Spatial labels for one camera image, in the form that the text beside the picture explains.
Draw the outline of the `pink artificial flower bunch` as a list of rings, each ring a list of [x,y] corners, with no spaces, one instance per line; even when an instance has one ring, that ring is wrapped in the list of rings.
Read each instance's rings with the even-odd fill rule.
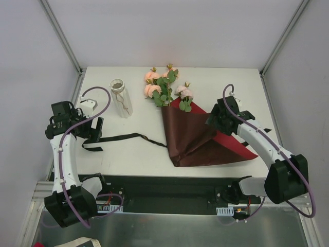
[[[178,108],[184,112],[191,112],[194,96],[189,89],[190,84],[185,82],[173,92],[172,84],[179,78],[179,70],[174,68],[172,63],[169,63],[166,68],[166,72],[162,75],[157,72],[156,67],[145,74],[145,98],[152,99],[157,107],[169,107],[174,101],[172,97],[174,94],[180,100]]]

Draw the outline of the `black ribbon with gold print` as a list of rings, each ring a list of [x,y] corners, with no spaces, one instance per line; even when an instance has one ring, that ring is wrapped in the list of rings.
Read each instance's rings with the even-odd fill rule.
[[[99,143],[106,143],[106,142],[116,142],[116,141],[121,141],[121,140],[126,140],[126,139],[131,139],[131,138],[136,138],[136,137],[141,137],[142,139],[152,143],[152,144],[156,144],[158,146],[161,147],[167,147],[167,145],[156,142],[154,140],[149,139],[148,137],[146,137],[145,135],[139,134],[139,133],[131,133],[131,134],[125,134],[125,135],[118,135],[118,136],[112,136],[112,137],[102,137],[100,138],[97,142],[92,142],[91,140],[86,140],[83,142],[83,144],[81,145],[81,147],[87,151],[91,151],[91,152],[100,152],[103,151],[103,149],[101,147],[92,147],[92,148],[87,148],[86,145],[87,144],[99,144]]]

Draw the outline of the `brown red wrapping paper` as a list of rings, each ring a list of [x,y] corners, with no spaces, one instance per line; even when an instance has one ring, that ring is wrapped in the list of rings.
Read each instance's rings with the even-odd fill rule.
[[[209,114],[195,103],[192,111],[179,109],[181,100],[162,107],[167,149],[175,167],[224,165],[258,157],[235,137],[221,133],[206,124]]]

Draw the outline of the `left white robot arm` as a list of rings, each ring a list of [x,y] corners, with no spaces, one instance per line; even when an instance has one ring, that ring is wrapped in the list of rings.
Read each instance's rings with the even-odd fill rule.
[[[97,107],[92,99],[83,99],[75,108],[70,101],[52,104],[53,116],[45,131],[53,151],[54,182],[52,193],[45,197],[46,209],[57,224],[64,228],[79,221],[88,220],[97,214],[97,200],[108,196],[100,173],[80,181],[77,171],[77,138],[97,142],[102,136],[103,118],[92,127],[91,117]]]

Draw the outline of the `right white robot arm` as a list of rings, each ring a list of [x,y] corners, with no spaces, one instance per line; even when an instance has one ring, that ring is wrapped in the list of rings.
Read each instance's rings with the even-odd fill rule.
[[[230,136],[246,141],[268,167],[264,178],[250,175],[234,181],[223,193],[233,204],[243,203],[249,196],[268,197],[280,204],[308,192],[306,158],[276,144],[249,111],[240,111],[234,97],[217,100],[206,123]]]

